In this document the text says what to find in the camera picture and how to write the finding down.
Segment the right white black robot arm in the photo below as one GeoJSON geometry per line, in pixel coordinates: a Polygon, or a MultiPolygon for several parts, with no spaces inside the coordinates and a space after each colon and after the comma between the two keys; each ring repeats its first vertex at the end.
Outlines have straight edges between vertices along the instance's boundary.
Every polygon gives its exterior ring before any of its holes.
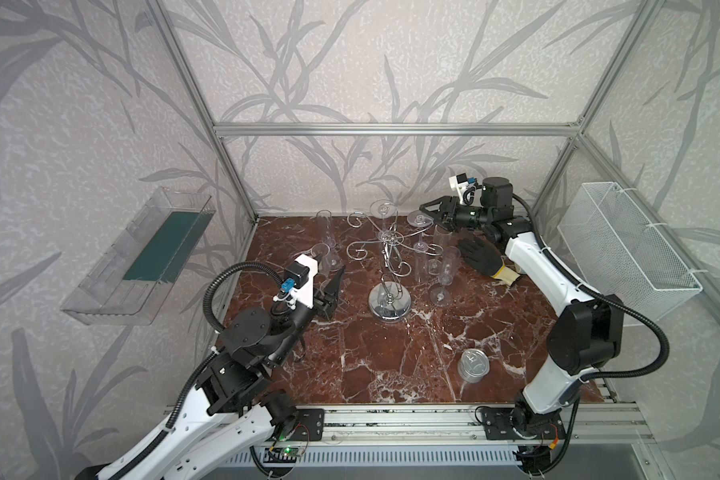
{"type": "Polygon", "coordinates": [[[544,294],[558,316],[546,339],[547,358],[512,408],[478,412],[486,436],[535,440],[557,429],[560,412],[580,398],[586,375],[620,352],[623,314],[584,292],[581,280],[542,244],[528,216],[515,213],[520,198],[508,179],[477,181],[465,174],[449,180],[453,195],[423,203],[419,210],[449,232],[480,231],[469,241],[466,263],[480,273],[513,284],[511,260],[544,294]]]}

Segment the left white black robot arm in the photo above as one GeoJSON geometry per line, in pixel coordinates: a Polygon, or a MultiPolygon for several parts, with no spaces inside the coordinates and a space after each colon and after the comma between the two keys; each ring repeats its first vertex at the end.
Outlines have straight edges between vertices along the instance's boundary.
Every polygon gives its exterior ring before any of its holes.
{"type": "Polygon", "coordinates": [[[345,271],[318,289],[317,270],[317,260],[300,255],[282,273],[249,261],[220,273],[204,294],[203,314],[221,348],[201,361],[169,415],[135,447],[109,465],[84,468],[78,478],[201,479],[234,455],[302,428],[289,395],[269,387],[272,372],[302,343],[311,322],[330,319],[338,306],[345,271]],[[215,294],[242,271],[262,272],[275,283],[273,307],[245,309],[223,326],[212,307],[215,294]]]}

